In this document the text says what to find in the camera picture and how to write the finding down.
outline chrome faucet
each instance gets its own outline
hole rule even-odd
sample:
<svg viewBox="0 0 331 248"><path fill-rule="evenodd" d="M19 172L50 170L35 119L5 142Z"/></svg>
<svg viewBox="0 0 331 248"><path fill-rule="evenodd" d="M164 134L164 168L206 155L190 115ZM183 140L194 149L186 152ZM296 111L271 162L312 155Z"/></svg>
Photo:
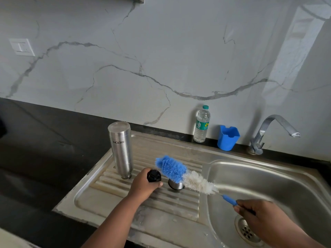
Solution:
<svg viewBox="0 0 331 248"><path fill-rule="evenodd" d="M300 137L300 132L298 132L288 121L284 119L284 117L280 115L271 115L268 116L262 123L258 133L256 136L250 140L250 146L248 147L248 153L252 155L261 155L263 153L262 147L264 143L261 143L261 140L268 129L270 123L273 120L277 120L284 129L290 134L291 137Z"/></svg>

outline sink drain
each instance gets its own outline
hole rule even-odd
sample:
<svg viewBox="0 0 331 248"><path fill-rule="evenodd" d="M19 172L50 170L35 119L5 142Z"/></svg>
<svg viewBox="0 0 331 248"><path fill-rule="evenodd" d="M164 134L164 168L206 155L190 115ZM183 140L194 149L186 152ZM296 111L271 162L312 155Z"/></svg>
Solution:
<svg viewBox="0 0 331 248"><path fill-rule="evenodd" d="M261 247L264 245L264 242L256 236L254 232L252 232L246 220L242 216L238 215L235 218L234 224L239 236L251 246Z"/></svg>

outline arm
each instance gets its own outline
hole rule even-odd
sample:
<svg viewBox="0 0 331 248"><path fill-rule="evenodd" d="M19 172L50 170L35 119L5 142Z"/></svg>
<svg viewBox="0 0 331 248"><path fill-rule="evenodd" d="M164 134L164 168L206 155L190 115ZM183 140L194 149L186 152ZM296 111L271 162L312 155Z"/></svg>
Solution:
<svg viewBox="0 0 331 248"><path fill-rule="evenodd" d="M144 168L133 180L128 195L113 209L100 227L81 248L122 248L138 207L162 182L149 183Z"/></svg>
<svg viewBox="0 0 331 248"><path fill-rule="evenodd" d="M325 248L309 237L276 204L266 200L237 200L234 210L250 229L273 248ZM256 216L246 209L252 209Z"/></svg>

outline black countertop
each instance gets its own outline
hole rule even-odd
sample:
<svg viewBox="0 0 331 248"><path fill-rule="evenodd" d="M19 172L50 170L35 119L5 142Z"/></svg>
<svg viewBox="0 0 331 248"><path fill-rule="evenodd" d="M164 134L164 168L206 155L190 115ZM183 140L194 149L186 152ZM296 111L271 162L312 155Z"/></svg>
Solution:
<svg viewBox="0 0 331 248"><path fill-rule="evenodd" d="M8 99L0 99L0 119L7 130L0 139L0 228L42 248L80 247L95 227L51 210L108 151L107 127L116 120ZM130 125L133 131L194 142L188 134ZM200 145L217 148L217 140ZM246 149L236 144L231 152ZM327 161L271 150L254 158L315 168L331 186ZM127 241L126 247L140 246Z"/></svg>

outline hand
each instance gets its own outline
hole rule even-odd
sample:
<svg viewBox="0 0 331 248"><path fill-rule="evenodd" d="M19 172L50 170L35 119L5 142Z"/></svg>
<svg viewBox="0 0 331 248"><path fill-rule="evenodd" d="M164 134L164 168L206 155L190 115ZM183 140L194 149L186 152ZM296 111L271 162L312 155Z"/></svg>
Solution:
<svg viewBox="0 0 331 248"><path fill-rule="evenodd" d="M276 204L266 200L237 200L234 210L244 217L250 229L271 247L288 247L291 240L306 236ZM252 209L256 216L246 209Z"/></svg>
<svg viewBox="0 0 331 248"><path fill-rule="evenodd" d="M150 168L144 168L133 180L127 197L134 198L139 204L144 202L151 193L163 185L162 182L148 182L147 173Z"/></svg>

